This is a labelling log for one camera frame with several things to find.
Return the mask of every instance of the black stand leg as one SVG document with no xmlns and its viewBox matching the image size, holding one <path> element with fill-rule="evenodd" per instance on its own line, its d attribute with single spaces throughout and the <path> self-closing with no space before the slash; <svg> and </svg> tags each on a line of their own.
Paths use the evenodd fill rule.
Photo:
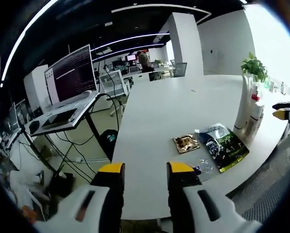
<svg viewBox="0 0 290 233">
<path fill-rule="evenodd" d="M 28 140 L 31 149 L 34 151 L 34 153 L 37 155 L 37 157 L 40 159 L 40 161 L 47 167 L 49 168 L 53 173 L 56 173 L 57 171 L 48 163 L 48 161 L 43 158 L 40 154 L 40 152 L 38 151 L 38 149 L 36 148 L 36 146 L 34 145 L 34 143 L 31 141 L 30 137 L 28 136 L 28 134 L 25 132 L 25 129 L 22 128 L 22 133 L 24 134 L 25 138 Z"/>
<path fill-rule="evenodd" d="M 85 118 L 86 118 L 86 120 L 87 120 L 87 122 L 88 122 L 88 125 L 89 125 L 89 127 L 90 127 L 92 133 L 93 133 L 94 136 L 96 137 L 97 142 L 99 143 L 99 145 L 101 146 L 102 150 L 104 151 L 104 153 L 105 153 L 106 156 L 108 157 L 108 154 L 107 154 L 107 152 L 106 152 L 106 150 L 105 150 L 105 148 L 104 148 L 103 142 L 101 141 L 100 134 L 98 133 L 97 128 L 96 128 L 95 124 L 93 123 L 93 121 L 92 121 L 92 119 L 91 119 L 91 117 L 90 117 L 90 113 L 86 113 L 86 114 L 85 114 Z"/>
</svg>

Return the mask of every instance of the ceiling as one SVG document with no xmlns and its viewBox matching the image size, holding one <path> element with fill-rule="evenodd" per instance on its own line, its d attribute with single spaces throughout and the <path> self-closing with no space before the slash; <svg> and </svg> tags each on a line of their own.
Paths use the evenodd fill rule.
<svg viewBox="0 0 290 233">
<path fill-rule="evenodd" d="M 13 3 L 12 7 L 16 11 L 9 10 L 7 23 L 0 28 L 0 79 L 16 39 L 32 16 L 48 0 L 35 0 L 34 3 L 29 0 L 18 2 L 19 6 Z M 16 50 L 7 72 L 4 88 L 0 90 L 2 116 L 7 113 L 6 109 L 11 105 L 8 91 L 13 101 L 18 102 L 24 99 L 26 94 L 23 78 L 38 65 L 51 65 L 67 55 L 68 47 L 70 51 L 74 51 L 90 44 L 93 49 L 132 36 L 159 33 L 172 12 L 193 14 L 196 21 L 207 15 L 175 7 L 146 7 L 112 13 L 112 10 L 132 6 L 134 3 L 195 6 L 212 14 L 206 20 L 242 9 L 242 3 L 239 0 L 126 0 L 115 3 L 107 0 L 60 0 L 27 30 Z M 112 22 L 112 25 L 105 26 L 105 23 L 109 22 Z M 7 39 L 4 40 L 2 35 L 6 29 L 8 30 L 5 32 Z M 154 36 L 143 37 L 116 43 L 109 47 L 114 52 L 151 45 L 154 38 Z M 169 39 L 169 36 L 164 36 L 160 43 L 166 43 Z M 96 58 L 95 52 L 92 53 L 92 58 Z"/>
</svg>

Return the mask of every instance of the small plastic packet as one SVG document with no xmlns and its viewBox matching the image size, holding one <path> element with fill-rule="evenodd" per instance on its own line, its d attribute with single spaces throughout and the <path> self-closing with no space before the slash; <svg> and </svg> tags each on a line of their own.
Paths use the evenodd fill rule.
<svg viewBox="0 0 290 233">
<path fill-rule="evenodd" d="M 174 137 L 173 141 L 175 142 L 178 152 L 181 154 L 200 148 L 200 144 L 192 134 Z"/>
<path fill-rule="evenodd" d="M 228 170 L 249 153 L 245 144 L 223 124 L 218 123 L 195 132 L 199 141 L 209 150 L 220 172 Z"/>
</svg>

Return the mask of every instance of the green leaves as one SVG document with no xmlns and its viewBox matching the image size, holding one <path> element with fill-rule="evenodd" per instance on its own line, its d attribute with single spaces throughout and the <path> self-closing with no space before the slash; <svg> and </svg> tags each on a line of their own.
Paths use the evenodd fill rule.
<svg viewBox="0 0 290 233">
<path fill-rule="evenodd" d="M 257 80 L 262 83 L 268 77 L 268 72 L 266 70 L 266 67 L 251 52 L 249 52 L 249 58 L 246 58 L 243 61 L 243 65 L 241 66 L 241 69 L 243 73 L 255 74 Z"/>
</svg>

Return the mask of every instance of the white pillar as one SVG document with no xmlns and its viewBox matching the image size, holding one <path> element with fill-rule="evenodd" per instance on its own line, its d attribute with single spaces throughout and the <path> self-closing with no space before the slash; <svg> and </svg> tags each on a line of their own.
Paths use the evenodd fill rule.
<svg viewBox="0 0 290 233">
<path fill-rule="evenodd" d="M 187 62 L 186 77 L 203 76 L 201 42 L 194 16 L 173 12 L 167 22 L 175 62 Z"/>
</svg>

